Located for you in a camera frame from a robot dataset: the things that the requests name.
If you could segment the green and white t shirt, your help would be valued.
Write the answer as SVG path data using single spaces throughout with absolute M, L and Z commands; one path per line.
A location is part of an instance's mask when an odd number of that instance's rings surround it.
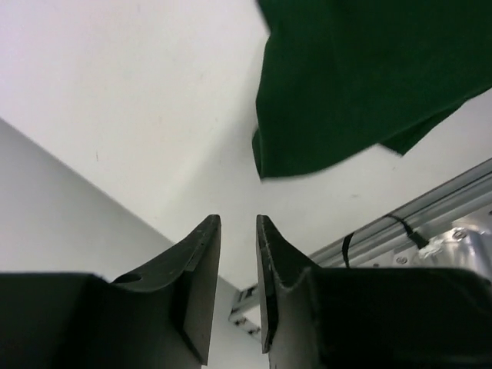
M 406 154 L 491 87 L 489 1 L 261 1 L 260 178 Z

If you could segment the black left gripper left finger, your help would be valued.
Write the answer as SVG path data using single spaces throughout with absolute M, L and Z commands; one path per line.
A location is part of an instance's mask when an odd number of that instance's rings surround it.
M 1 276 L 3 368 L 200 368 L 207 364 L 221 220 L 114 281 Z

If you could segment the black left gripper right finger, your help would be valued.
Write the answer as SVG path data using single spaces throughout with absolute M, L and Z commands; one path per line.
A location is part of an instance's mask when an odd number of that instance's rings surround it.
M 489 368 L 491 284 L 457 268 L 323 268 L 258 216 L 272 368 Z

